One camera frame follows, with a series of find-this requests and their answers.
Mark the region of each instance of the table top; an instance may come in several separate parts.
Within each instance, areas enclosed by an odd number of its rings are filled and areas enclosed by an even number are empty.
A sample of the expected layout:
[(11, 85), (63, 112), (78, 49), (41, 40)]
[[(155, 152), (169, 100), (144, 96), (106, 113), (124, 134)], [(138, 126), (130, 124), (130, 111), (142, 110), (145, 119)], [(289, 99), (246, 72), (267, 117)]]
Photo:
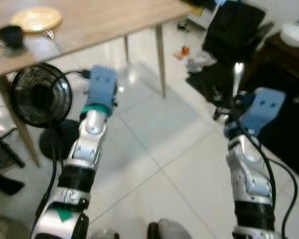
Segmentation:
[(285, 44), (280, 38), (280, 32), (274, 34), (266, 40), (267, 44), (273, 45), (285, 53), (291, 55), (293, 58), (299, 60), (299, 48), (290, 47)]
[(179, 0), (0, 0), (0, 27), (20, 10), (49, 6), (62, 14), (53, 40), (24, 38), (25, 49), (0, 48), (0, 75), (186, 15)]

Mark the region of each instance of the blue gripper pad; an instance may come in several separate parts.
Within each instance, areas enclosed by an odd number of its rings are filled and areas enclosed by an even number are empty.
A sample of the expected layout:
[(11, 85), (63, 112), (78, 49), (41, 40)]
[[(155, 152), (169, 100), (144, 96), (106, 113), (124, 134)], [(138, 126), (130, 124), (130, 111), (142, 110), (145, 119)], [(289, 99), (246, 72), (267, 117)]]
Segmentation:
[(252, 129), (255, 136), (258, 136), (260, 130), (277, 117), (285, 98), (286, 96), (283, 92), (268, 88), (258, 88), (255, 90), (255, 98), (252, 105), (240, 117), (240, 122), (244, 127)]
[(113, 112), (113, 97), (117, 84), (115, 70), (103, 66), (94, 66), (91, 70), (88, 99), (82, 113), (89, 110), (101, 110), (108, 117)]

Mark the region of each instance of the clutter on floor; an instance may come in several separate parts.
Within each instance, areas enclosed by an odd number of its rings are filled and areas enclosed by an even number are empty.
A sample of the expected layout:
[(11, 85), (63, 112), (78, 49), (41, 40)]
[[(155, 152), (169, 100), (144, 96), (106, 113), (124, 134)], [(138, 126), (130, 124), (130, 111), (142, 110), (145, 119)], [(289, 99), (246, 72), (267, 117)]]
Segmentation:
[(8, 167), (12, 161), (16, 163), (19, 167), (24, 167), (24, 161), (19, 158), (19, 156), (10, 148), (9, 144), (7, 144), (4, 139), (16, 130), (16, 127), (12, 127), (7, 132), (5, 132), (2, 136), (0, 136), (0, 168)]
[(209, 67), (217, 63), (217, 60), (213, 58), (211, 54), (206, 51), (199, 51), (196, 55), (188, 57), (186, 67), (187, 72), (198, 73), (203, 70), (204, 67)]
[(7, 195), (16, 194), (24, 187), (24, 183), (7, 178), (0, 174), (0, 190)]
[(229, 106), (231, 69), (236, 62), (244, 62), (248, 67), (258, 45), (272, 27), (272, 23), (260, 26), (265, 15), (254, 6), (228, 1), (219, 7), (210, 23), (202, 50), (217, 62), (191, 74), (186, 81), (215, 106)]
[(176, 57), (178, 60), (183, 60), (185, 57), (188, 57), (189, 54), (190, 54), (190, 48), (187, 46), (182, 46), (179, 52), (174, 53), (174, 57)]

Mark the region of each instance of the table leg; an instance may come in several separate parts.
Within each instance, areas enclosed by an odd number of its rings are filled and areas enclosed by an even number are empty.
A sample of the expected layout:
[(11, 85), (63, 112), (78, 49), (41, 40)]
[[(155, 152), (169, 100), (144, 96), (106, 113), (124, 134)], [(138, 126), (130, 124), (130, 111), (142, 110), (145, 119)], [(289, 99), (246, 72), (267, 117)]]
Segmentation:
[(124, 35), (124, 47), (125, 47), (126, 62), (129, 63), (129, 39), (128, 39), (128, 35)]
[(39, 166), (40, 161), (39, 161), (38, 155), (35, 152), (35, 148), (33, 146), (32, 139), (31, 139), (30, 134), (26, 128), (26, 125), (22, 120), (20, 120), (16, 116), (16, 114), (12, 110), (12, 106), (10, 104), (9, 94), (8, 94), (8, 79), (7, 79), (6, 75), (0, 76), (0, 92), (3, 97), (4, 102), (6, 104), (6, 108), (10, 112), (11, 118), (13, 119), (13, 121), (19, 131), (19, 134), (22, 138), (23, 143), (27, 147), (34, 162)]
[(163, 45), (162, 26), (157, 25), (155, 27), (155, 32), (156, 32), (156, 43), (157, 43), (157, 55), (158, 55), (158, 63), (159, 63), (161, 93), (163, 95), (163, 98), (166, 98), (165, 63), (164, 63), (164, 45)]

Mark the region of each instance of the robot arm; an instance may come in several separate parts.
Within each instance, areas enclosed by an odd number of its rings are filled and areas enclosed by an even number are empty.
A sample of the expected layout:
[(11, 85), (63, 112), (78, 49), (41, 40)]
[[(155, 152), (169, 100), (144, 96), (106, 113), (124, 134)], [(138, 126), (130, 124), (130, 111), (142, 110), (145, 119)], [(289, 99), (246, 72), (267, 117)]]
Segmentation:
[[(233, 98), (238, 93), (243, 69), (242, 63), (236, 63)], [(258, 88), (251, 106), (238, 120), (242, 127), (258, 136), (260, 130), (278, 115), (284, 100), (285, 95), (282, 92)], [(273, 191), (264, 159), (260, 154), (254, 154), (254, 146), (237, 123), (234, 121), (224, 128), (225, 135), (230, 139), (226, 159), (231, 172), (237, 217), (233, 237), (281, 239), (281, 235), (275, 232)]]
[(82, 110), (79, 138), (72, 145), (59, 176), (32, 232), (32, 239), (85, 239), (90, 191), (101, 158), (107, 118), (115, 104), (116, 73), (103, 67), (91, 72), (90, 92)]
[(261, 157), (253, 155), (244, 135), (228, 143), (226, 156), (235, 201), (235, 239), (280, 239), (275, 232), (272, 186)]

